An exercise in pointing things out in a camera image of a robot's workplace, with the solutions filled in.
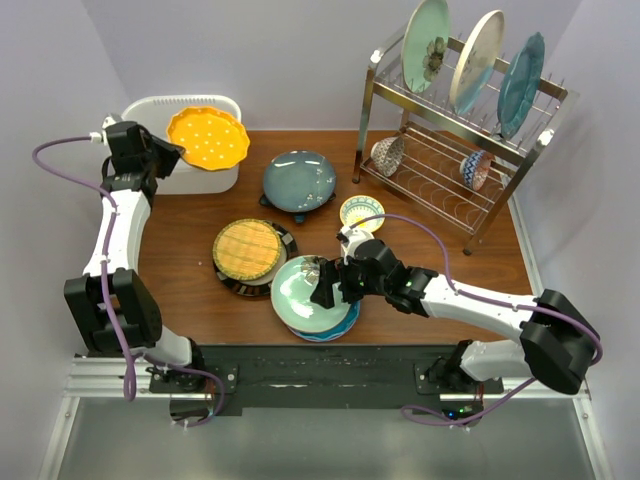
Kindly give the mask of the orange dotted scalloped plate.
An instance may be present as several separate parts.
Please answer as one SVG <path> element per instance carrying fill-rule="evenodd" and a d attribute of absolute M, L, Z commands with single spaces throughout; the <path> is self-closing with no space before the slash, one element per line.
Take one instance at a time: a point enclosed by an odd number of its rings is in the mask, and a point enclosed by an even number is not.
<path fill-rule="evenodd" d="M 248 155 L 250 139 L 232 114 L 213 106 L 189 106 L 171 117 L 170 143 L 184 149 L 183 160 L 205 171 L 238 166 Z"/>

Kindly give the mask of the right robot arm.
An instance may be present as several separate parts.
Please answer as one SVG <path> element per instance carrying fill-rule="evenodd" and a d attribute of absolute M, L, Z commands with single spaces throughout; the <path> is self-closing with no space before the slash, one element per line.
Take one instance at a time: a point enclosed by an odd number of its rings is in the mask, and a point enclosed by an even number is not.
<path fill-rule="evenodd" d="M 383 297 L 401 313 L 452 319 L 501 335 L 496 342 L 465 344 L 450 360 L 445 379 L 459 393 L 492 378 L 529 376 L 556 392 L 575 394 L 598 357 L 599 334 L 558 291 L 508 295 L 453 283 L 433 270 L 404 265 L 376 239 L 320 261 L 312 303 L 330 309 L 366 295 Z"/>

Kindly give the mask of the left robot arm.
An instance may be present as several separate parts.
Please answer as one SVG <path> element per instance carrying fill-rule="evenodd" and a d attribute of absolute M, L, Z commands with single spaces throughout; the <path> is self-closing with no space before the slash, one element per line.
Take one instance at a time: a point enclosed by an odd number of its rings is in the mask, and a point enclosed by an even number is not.
<path fill-rule="evenodd" d="M 173 382 L 196 392 L 207 380 L 200 349 L 164 326 L 157 302 L 138 275 L 142 234 L 158 182 L 171 175 L 185 150 L 117 115 L 107 116 L 101 132 L 90 139 L 110 150 L 97 187 L 102 220 L 82 275 L 64 285 L 65 301 L 90 352 L 124 356 L 126 400 L 136 395 L 134 363 L 143 356 L 175 365 Z"/>

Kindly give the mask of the mint green flower plate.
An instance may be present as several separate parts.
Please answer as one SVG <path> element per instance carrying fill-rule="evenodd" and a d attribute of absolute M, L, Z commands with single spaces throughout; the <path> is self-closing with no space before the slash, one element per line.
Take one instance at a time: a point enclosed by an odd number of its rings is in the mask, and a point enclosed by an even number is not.
<path fill-rule="evenodd" d="M 271 303 L 281 321 L 302 333 L 323 333 L 343 321 L 350 305 L 342 301 L 333 285 L 334 306 L 326 309 L 311 301 L 318 285 L 320 263 L 324 257 L 304 255 L 287 261 L 271 283 Z"/>

